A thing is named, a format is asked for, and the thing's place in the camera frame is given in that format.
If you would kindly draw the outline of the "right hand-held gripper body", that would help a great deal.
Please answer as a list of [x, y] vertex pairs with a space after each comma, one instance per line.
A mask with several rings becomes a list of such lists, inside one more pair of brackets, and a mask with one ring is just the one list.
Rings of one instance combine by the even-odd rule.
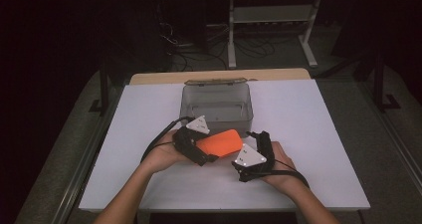
[[270, 175], [275, 165], [275, 155], [270, 135], [262, 131], [262, 139], [256, 142], [257, 148], [244, 143], [238, 156], [233, 162], [250, 168], [251, 178]]

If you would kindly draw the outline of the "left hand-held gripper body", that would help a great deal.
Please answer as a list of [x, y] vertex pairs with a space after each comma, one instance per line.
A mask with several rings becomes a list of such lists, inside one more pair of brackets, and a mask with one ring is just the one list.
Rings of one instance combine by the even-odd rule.
[[177, 122], [181, 122], [182, 127], [173, 135], [174, 147], [194, 163], [204, 165], [208, 161], [208, 155], [197, 146], [197, 142], [210, 133], [205, 116], [184, 116]]

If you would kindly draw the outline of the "orange phone case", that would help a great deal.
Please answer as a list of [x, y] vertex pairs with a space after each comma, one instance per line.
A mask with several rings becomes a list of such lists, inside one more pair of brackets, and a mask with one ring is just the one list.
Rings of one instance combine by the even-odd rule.
[[208, 155], [223, 157], [238, 152], [243, 146], [243, 140], [235, 129], [229, 129], [200, 139], [196, 145]]

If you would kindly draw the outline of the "clear grey storage box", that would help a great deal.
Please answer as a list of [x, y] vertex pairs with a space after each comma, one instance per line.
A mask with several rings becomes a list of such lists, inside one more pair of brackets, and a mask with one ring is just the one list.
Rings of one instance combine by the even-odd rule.
[[247, 137], [254, 117], [248, 84], [185, 86], [180, 116], [202, 115], [211, 134], [235, 129], [241, 137]]

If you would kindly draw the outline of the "person's left hand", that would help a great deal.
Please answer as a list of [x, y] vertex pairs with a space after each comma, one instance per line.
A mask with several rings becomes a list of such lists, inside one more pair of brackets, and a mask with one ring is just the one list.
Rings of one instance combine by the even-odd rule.
[[175, 133], [175, 129], [171, 130], [157, 142], [152, 151], [139, 165], [143, 172], [154, 174], [167, 169], [175, 163], [188, 161], [188, 158], [174, 147], [173, 136]]

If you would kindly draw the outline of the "person's right hand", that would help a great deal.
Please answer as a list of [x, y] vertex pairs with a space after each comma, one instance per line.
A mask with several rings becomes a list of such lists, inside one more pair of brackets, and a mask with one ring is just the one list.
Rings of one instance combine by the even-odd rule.
[[[284, 152], [281, 144], [278, 141], [273, 141], [272, 148], [276, 160], [273, 170], [293, 171], [295, 169], [295, 165], [292, 159]], [[294, 187], [301, 183], [298, 179], [290, 175], [267, 175], [262, 177], [262, 180], [289, 197], [292, 196]]]

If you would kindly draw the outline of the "clear storage box lid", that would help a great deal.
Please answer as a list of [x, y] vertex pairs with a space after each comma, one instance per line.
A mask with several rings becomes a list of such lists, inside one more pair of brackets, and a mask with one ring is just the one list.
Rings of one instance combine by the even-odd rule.
[[234, 78], [234, 79], [207, 79], [207, 80], [188, 80], [184, 83], [186, 86], [219, 86], [219, 85], [235, 85], [246, 83], [246, 78]]

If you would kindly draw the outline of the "black metal stand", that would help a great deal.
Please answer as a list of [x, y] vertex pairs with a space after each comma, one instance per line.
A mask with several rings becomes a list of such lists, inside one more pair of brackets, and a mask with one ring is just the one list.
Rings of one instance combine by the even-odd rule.
[[106, 62], [102, 62], [100, 65], [100, 89], [101, 97], [98, 100], [93, 101], [89, 112], [98, 112], [100, 115], [104, 115], [108, 108], [108, 76]]
[[393, 95], [386, 95], [383, 92], [384, 88], [384, 63], [380, 52], [376, 54], [374, 66], [374, 86], [373, 97], [376, 107], [381, 111], [397, 110], [400, 104]]

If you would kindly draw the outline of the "white metal stand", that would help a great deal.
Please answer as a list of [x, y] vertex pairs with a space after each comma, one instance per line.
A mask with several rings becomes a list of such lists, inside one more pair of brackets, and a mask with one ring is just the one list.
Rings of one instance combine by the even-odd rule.
[[230, 0], [229, 35], [228, 35], [228, 68], [236, 69], [236, 52], [234, 43], [234, 25], [267, 22], [306, 22], [304, 32], [298, 35], [305, 57], [311, 68], [317, 66], [317, 60], [309, 44], [314, 23], [317, 17], [320, 0], [306, 5], [235, 7]]

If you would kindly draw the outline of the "aluminium rail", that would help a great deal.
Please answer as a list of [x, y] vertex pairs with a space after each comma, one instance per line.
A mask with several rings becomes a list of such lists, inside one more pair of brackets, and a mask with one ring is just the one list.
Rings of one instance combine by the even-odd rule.
[[95, 125], [88, 129], [89, 139], [84, 143], [80, 160], [73, 169], [71, 179], [64, 190], [51, 224], [67, 224], [74, 209], [78, 208], [78, 203], [82, 199], [90, 179], [121, 93], [122, 88], [111, 87], [106, 92], [101, 92], [101, 96], [93, 101], [95, 109], [99, 109], [98, 112], [94, 112], [96, 116]]
[[359, 88], [365, 96], [365, 99], [370, 103], [371, 108], [386, 130], [387, 134], [391, 138], [393, 147], [396, 149], [399, 158], [407, 170], [412, 182], [414, 183], [418, 192], [422, 195], [422, 169], [415, 161], [409, 149], [406, 147], [404, 140], [401, 138], [399, 132], [386, 113], [389, 110], [398, 110], [400, 108], [400, 104], [397, 102], [393, 95], [386, 95], [387, 103], [381, 103], [379, 105], [376, 102], [375, 92], [373, 92], [367, 84], [360, 84]]

